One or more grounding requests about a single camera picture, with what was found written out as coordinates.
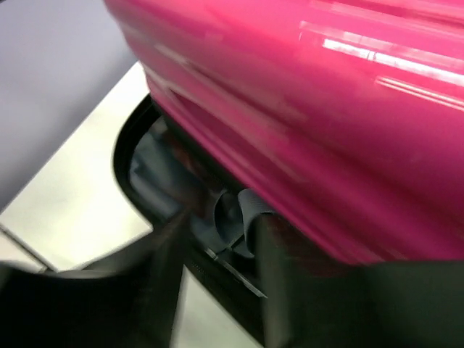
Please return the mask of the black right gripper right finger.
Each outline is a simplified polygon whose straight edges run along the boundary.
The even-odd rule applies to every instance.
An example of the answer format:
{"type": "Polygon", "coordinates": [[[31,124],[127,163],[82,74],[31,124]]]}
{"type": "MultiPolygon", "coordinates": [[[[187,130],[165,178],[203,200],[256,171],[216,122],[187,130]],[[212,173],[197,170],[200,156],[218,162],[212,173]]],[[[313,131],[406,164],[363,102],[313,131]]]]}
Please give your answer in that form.
{"type": "Polygon", "coordinates": [[[461,347],[463,263],[347,265],[274,214],[252,223],[267,347],[461,347]]]}

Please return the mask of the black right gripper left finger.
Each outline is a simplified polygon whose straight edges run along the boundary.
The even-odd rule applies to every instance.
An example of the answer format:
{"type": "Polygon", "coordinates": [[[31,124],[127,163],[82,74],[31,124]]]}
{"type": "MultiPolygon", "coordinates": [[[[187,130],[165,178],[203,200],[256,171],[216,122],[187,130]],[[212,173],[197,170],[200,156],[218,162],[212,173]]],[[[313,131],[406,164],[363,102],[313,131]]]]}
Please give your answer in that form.
{"type": "Polygon", "coordinates": [[[169,347],[189,215],[65,272],[1,264],[3,347],[169,347]]]}

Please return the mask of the pink teal kids suitcase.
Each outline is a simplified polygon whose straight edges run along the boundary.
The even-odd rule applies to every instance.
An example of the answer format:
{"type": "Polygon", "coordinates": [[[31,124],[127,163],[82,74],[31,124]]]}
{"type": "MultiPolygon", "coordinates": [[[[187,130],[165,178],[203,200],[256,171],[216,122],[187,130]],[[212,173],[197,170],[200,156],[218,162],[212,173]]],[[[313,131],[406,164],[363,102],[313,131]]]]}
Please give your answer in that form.
{"type": "Polygon", "coordinates": [[[461,1],[107,1],[148,95],[117,181],[263,347],[252,223],[347,265],[463,263],[461,1]]]}

